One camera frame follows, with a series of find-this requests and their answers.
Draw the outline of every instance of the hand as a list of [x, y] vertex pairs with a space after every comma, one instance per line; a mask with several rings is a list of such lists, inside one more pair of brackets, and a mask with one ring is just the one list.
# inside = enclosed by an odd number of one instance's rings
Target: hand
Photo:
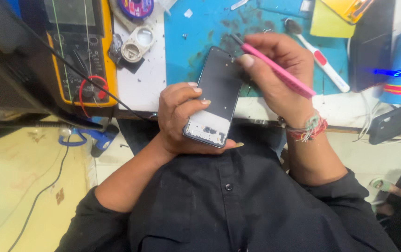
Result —
[[[253, 34], [246, 36], [244, 40], [301, 82], [312, 87], [313, 55], [295, 40], [278, 33]], [[293, 92], [261, 59], [245, 54], [238, 59], [238, 62], [259, 86], [267, 105], [273, 112], [282, 116], [290, 127], [305, 127], [305, 123], [315, 113], [312, 100]]]
[[227, 149], [242, 146], [227, 140], [223, 148], [217, 148], [183, 136], [182, 131], [194, 113], [206, 109], [211, 101], [196, 100], [202, 89], [197, 83], [177, 83], [168, 86], [160, 94], [158, 125], [164, 149], [172, 155], [178, 154], [222, 154]]

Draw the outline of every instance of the blue repair mat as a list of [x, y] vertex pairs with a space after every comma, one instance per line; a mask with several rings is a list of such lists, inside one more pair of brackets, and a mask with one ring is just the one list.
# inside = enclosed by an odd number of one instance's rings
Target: blue repair mat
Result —
[[[271, 0], [271, 8], [263, 8], [262, 2], [250, 0], [244, 6], [230, 11], [237, 0], [178, 0], [171, 8], [171, 16], [164, 15], [166, 43], [166, 78], [168, 85], [178, 82], [197, 82], [211, 46], [218, 46], [230, 54], [242, 55], [239, 45], [229, 38], [230, 33], [242, 35], [266, 30], [283, 33], [283, 18], [290, 17], [303, 27], [303, 35], [319, 48], [334, 69], [348, 82], [346, 39], [314, 37], [309, 34], [310, 20], [299, 15], [302, 0]], [[273, 3], [283, 6], [281, 13]], [[191, 9], [190, 18], [184, 16]], [[314, 90], [317, 94], [339, 94], [331, 79], [315, 65]], [[260, 97], [259, 89], [252, 83], [244, 83], [240, 97]]]

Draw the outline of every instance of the black shirt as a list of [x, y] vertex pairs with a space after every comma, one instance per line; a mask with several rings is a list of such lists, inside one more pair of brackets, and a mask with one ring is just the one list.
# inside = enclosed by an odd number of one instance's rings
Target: black shirt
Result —
[[398, 251], [351, 170], [324, 186], [299, 185], [253, 140], [220, 156], [175, 158], [131, 213], [102, 207], [91, 189], [57, 251]]

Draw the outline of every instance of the white table surface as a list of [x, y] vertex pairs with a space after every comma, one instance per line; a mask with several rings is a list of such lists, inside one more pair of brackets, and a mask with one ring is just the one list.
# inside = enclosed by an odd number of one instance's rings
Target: white table surface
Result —
[[[133, 110], [157, 112], [160, 92], [167, 84], [163, 15], [151, 16], [146, 22], [154, 27], [157, 41], [151, 51], [143, 56], [146, 60], [135, 74], [127, 69], [117, 70], [119, 98]], [[127, 40], [129, 32], [116, 19], [114, 19], [114, 31], [121, 35], [123, 41]], [[397, 1], [394, 37], [400, 33], [401, 4]], [[373, 108], [378, 102], [377, 97], [382, 93], [382, 87], [370, 88], [363, 93]], [[362, 128], [366, 120], [366, 105], [358, 93], [316, 95], [313, 103], [331, 126]], [[382, 104], [379, 114], [390, 110], [392, 110], [390, 106]], [[267, 107], [263, 98], [247, 97], [238, 99], [234, 117], [273, 121], [278, 116]]]

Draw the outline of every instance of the man's right hand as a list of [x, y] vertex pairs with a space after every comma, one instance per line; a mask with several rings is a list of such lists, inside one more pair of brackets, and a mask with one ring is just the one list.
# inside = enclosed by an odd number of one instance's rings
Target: man's right hand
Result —
[[[313, 55], [295, 40], [278, 33], [248, 35], [244, 40], [298, 80], [312, 87]], [[239, 58], [238, 62], [259, 86], [267, 105], [273, 112], [282, 116], [290, 127], [305, 127], [305, 123], [314, 115], [311, 99], [306, 99], [293, 92], [261, 59], [245, 54]]]

